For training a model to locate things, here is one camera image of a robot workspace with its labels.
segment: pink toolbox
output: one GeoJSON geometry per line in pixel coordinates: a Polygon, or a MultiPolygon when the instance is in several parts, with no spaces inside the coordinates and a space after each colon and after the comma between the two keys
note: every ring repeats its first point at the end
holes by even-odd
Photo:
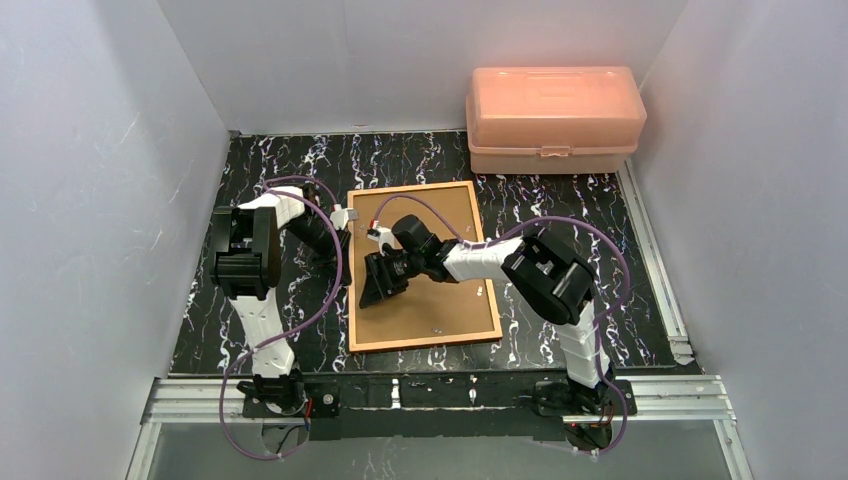
{"type": "Polygon", "coordinates": [[[611,173],[645,107],[627,67],[478,68],[465,102],[476,173],[611,173]]]}

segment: wooden board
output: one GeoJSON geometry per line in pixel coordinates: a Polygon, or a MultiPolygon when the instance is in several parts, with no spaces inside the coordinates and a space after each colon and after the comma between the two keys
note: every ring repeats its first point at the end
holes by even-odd
{"type": "MultiPolygon", "coordinates": [[[[350,351],[399,350],[410,347],[500,340],[500,315],[491,280],[459,284],[436,283],[419,275],[407,290],[366,309],[359,308],[365,286],[365,255],[377,251],[366,237],[377,207],[395,193],[421,198],[441,213],[466,240],[482,241],[483,228],[472,182],[438,183],[370,190],[351,190],[347,204],[359,212],[350,242],[353,279],[350,285],[350,351]]],[[[453,238],[423,205],[405,198],[392,200],[380,214],[380,225],[391,228],[406,215],[416,215],[441,239],[453,238]]]]}

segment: toolbox lid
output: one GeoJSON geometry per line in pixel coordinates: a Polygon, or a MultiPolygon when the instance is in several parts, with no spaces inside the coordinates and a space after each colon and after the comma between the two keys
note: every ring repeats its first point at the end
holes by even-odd
{"type": "Polygon", "coordinates": [[[478,68],[469,100],[477,148],[633,151],[646,118],[627,67],[478,68]]]}

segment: marble pattern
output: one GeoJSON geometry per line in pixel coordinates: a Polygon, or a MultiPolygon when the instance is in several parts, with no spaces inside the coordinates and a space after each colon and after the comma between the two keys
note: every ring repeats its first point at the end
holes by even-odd
{"type": "MultiPolygon", "coordinates": [[[[261,193],[264,179],[311,175],[324,181],[344,203],[351,189],[473,180],[488,237],[539,215],[583,219],[609,235],[623,251],[633,275],[634,294],[604,328],[605,348],[624,367],[674,365],[648,283],[639,246],[615,175],[474,175],[464,132],[319,136],[252,136],[231,146],[216,205],[237,205],[261,193]]],[[[621,271],[591,234],[556,225],[595,267],[601,303],[619,293],[621,271]]],[[[309,269],[309,252],[283,232],[283,275],[278,304],[286,328],[316,311],[332,280],[309,269]]],[[[207,232],[172,361],[172,374],[221,374],[245,350],[234,310],[209,280],[207,232]]],[[[291,345],[304,371],[432,371],[563,367],[564,354],[550,325],[541,321],[511,284],[495,282],[504,338],[499,343],[436,346],[351,355],[347,352],[347,292],[329,313],[291,345]]],[[[250,362],[242,366],[250,371],[250,362]]]]}

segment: storage box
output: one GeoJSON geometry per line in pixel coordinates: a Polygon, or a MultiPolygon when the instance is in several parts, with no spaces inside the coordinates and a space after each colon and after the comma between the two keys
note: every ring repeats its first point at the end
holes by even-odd
{"type": "Polygon", "coordinates": [[[466,99],[476,173],[611,173],[645,107],[627,67],[478,68],[466,99]]]}

